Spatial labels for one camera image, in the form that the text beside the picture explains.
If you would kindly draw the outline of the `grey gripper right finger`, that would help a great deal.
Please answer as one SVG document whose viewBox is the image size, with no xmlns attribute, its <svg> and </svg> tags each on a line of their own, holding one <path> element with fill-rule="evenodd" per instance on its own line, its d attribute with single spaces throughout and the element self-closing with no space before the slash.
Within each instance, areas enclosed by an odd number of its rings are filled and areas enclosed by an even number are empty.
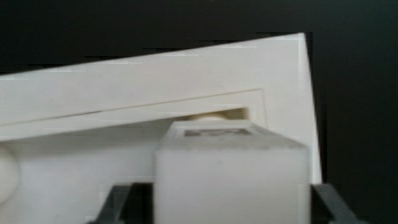
<svg viewBox="0 0 398 224">
<path fill-rule="evenodd" d="M 311 224 L 369 224 L 355 216 L 328 183 L 311 185 Z"/>
</svg>

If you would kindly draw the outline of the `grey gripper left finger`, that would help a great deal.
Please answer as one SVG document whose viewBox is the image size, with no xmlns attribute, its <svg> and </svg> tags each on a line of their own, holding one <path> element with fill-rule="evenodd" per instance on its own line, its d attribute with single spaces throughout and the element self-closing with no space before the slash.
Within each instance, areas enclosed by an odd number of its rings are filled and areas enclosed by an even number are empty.
<svg viewBox="0 0 398 224">
<path fill-rule="evenodd" d="M 122 224 L 122 210 L 129 189 L 129 186 L 112 187 L 97 217 L 87 224 Z"/>
</svg>

